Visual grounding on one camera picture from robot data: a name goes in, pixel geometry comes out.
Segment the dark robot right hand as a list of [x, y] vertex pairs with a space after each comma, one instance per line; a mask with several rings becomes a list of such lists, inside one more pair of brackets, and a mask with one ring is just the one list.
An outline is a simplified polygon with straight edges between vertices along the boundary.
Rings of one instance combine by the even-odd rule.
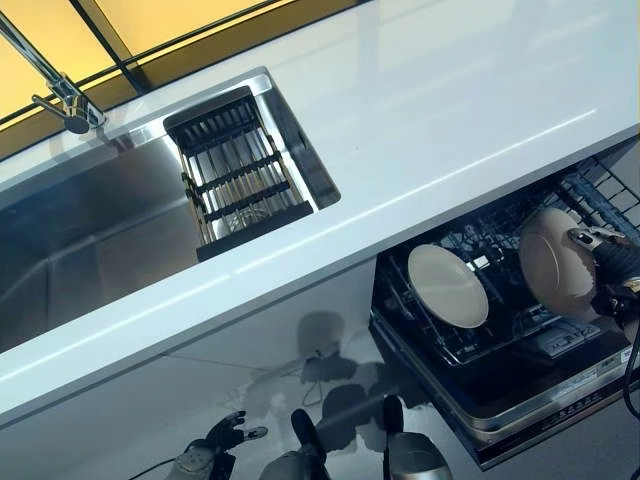
[[573, 228], [568, 236], [594, 261], [594, 310], [619, 324], [638, 316], [639, 247], [622, 233], [601, 227]]

